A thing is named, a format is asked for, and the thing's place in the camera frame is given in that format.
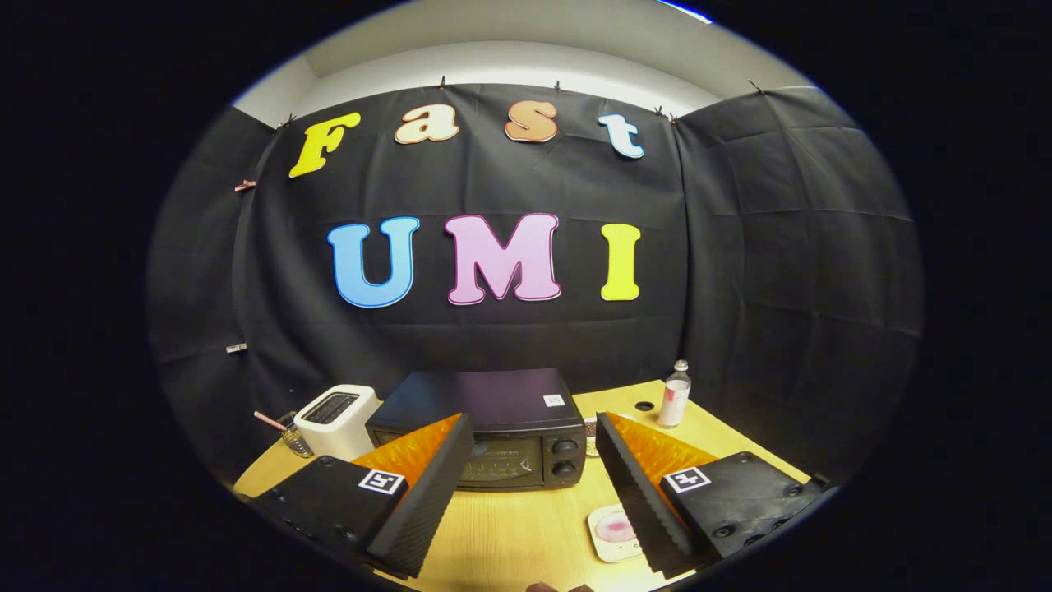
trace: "light blue letter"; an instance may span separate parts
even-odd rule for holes
[[[384,283],[369,283],[362,262],[362,242],[369,236],[369,226],[347,224],[329,230],[332,261],[336,266],[336,288],[343,300],[363,309],[389,307],[405,298],[412,287],[412,232],[420,220],[404,216],[380,224],[380,231],[390,240],[391,275]]]
[[[599,122],[606,125],[606,130],[610,132],[610,143],[613,149],[627,156],[628,158],[640,158],[643,156],[643,147],[632,143],[629,134],[639,134],[640,130],[625,118],[618,114],[604,115],[599,118]]]

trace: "white ceiling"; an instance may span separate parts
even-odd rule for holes
[[[761,87],[813,85],[726,28],[655,0],[416,0],[304,54],[319,78],[411,49],[468,41],[533,41],[634,61],[721,99]]]

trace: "toaster oven knob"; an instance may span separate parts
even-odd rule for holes
[[[554,467],[551,468],[551,472],[554,475],[563,476],[571,475],[578,468],[573,466],[572,463],[557,463]]]
[[[555,454],[569,454],[578,450],[578,443],[573,441],[560,441],[555,443],[555,446],[551,447],[551,450]]]

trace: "white toaster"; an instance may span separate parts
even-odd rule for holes
[[[337,385],[301,409],[292,422],[315,454],[350,463],[373,450],[365,421],[379,407],[372,388]]]

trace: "straw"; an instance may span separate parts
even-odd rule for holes
[[[260,413],[258,411],[255,413],[255,415],[256,415],[257,419],[262,420],[263,422],[266,422],[270,426],[272,426],[272,427],[281,430],[282,432],[287,432],[288,431],[288,428],[282,426],[281,424],[278,424],[274,420],[270,420],[269,417],[267,417],[266,415],[263,415],[262,413]]]

